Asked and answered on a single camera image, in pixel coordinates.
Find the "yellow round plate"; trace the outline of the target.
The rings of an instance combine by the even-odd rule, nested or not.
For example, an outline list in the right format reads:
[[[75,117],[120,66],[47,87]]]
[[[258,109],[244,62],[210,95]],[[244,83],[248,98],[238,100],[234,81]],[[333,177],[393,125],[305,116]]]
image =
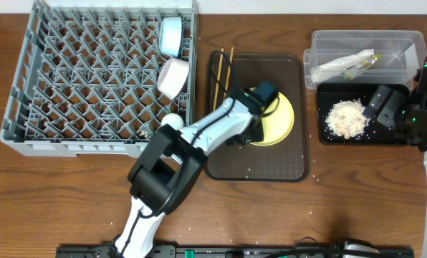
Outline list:
[[[269,116],[262,118],[264,139],[252,145],[269,146],[283,141],[294,125],[294,109],[287,97],[279,92],[278,98],[265,110]]]

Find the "green snack packet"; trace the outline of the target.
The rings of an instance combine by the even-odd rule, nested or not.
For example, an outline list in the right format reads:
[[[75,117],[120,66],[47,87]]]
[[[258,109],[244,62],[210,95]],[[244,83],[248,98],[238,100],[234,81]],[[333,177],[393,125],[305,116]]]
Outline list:
[[[347,71],[343,73],[343,77],[345,79],[354,80],[356,77],[364,73],[365,70],[370,69],[375,63],[378,62],[380,58],[381,58],[380,54],[374,54],[373,56],[347,69]]]

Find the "white cup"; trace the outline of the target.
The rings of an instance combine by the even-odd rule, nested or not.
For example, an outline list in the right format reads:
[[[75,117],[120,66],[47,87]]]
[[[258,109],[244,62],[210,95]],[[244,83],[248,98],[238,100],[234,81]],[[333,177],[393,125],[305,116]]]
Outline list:
[[[184,127],[184,121],[180,115],[176,113],[170,113],[163,117],[161,120],[161,125],[170,125],[175,130],[179,130]]]

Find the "wooden chopstick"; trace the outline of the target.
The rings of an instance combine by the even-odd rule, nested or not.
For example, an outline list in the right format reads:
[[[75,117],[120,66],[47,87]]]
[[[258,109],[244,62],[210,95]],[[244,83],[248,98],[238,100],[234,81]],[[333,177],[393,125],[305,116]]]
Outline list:
[[[213,110],[216,109],[216,104],[217,104],[217,100],[218,100],[218,95],[219,95],[219,80],[221,79],[221,69],[222,69],[222,63],[223,63],[223,54],[222,52],[224,51],[224,48],[221,48],[221,53],[219,56],[219,66],[218,66],[218,71],[217,71],[217,76],[216,76],[216,90],[215,90],[215,95],[214,95],[214,104],[213,104]]]
[[[226,99],[227,92],[229,89],[229,80],[231,76],[231,64],[234,57],[234,47],[231,47],[230,55],[229,55],[229,63],[228,63],[228,69],[227,69],[227,75],[226,75],[226,81],[225,81],[225,92],[224,92],[224,99]]]

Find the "pink white bowl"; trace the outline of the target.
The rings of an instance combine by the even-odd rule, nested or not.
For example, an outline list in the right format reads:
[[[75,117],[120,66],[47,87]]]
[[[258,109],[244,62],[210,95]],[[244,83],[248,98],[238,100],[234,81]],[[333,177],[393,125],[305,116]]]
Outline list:
[[[190,70],[189,62],[171,58],[160,71],[157,81],[158,90],[168,99],[173,100],[182,90]]]

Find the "blue bowl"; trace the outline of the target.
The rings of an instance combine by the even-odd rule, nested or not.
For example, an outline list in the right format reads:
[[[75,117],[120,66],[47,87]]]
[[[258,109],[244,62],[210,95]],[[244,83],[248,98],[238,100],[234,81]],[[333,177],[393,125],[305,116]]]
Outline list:
[[[159,34],[160,52],[170,57],[177,57],[182,40],[182,19],[168,17],[161,23]]]

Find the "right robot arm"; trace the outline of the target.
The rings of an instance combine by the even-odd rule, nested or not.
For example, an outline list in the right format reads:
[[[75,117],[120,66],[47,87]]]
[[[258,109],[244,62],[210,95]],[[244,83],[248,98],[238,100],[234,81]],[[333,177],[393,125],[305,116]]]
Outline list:
[[[417,88],[405,95],[387,85],[380,85],[363,115],[384,125],[398,138],[424,153],[427,180],[427,57],[415,76]],[[427,257],[427,202],[422,257]]]

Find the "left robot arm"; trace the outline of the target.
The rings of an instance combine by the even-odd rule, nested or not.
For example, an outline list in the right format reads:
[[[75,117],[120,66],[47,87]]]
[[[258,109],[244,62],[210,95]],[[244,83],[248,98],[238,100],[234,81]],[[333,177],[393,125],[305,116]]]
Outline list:
[[[222,144],[264,139],[262,118],[278,101],[270,82],[233,89],[220,107],[181,129],[159,127],[130,169],[131,210],[123,233],[115,240],[111,257],[145,257],[164,216],[175,211],[193,188],[208,155]]]

